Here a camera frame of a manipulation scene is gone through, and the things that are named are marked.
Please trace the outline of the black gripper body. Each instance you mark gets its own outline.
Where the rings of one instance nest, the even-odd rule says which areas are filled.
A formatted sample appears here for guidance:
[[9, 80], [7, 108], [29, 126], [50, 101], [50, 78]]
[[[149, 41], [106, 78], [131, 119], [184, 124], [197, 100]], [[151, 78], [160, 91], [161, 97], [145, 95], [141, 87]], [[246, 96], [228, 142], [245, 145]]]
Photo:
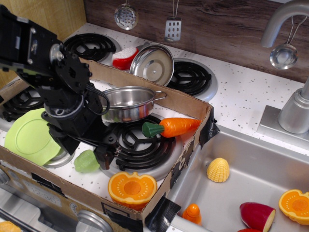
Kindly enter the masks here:
[[72, 155], [83, 142], [98, 147], [102, 154], [117, 154], [117, 139], [101, 118], [110, 106], [103, 92], [41, 89], [41, 97], [45, 107], [42, 117], [49, 123], [52, 138], [67, 153]]

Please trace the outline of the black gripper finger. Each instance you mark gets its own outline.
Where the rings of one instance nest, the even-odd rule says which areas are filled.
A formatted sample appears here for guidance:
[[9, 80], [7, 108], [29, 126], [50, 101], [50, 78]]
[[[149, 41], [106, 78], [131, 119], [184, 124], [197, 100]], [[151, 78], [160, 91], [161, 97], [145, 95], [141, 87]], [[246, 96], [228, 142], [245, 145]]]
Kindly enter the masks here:
[[111, 145], [99, 145], [95, 148], [94, 154], [101, 169], [108, 170], [114, 157], [118, 156], [120, 151], [121, 147], [119, 145], [116, 147]]

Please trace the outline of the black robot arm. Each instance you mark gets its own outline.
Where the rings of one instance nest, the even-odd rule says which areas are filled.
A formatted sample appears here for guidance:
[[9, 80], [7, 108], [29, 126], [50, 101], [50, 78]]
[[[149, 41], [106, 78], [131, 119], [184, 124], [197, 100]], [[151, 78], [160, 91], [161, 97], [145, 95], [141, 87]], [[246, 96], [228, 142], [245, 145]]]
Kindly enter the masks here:
[[0, 68], [12, 70], [42, 98], [49, 133], [67, 153], [80, 143], [95, 148], [100, 167], [109, 169], [120, 147], [102, 116], [106, 95], [90, 82], [91, 72], [51, 31], [0, 8]]

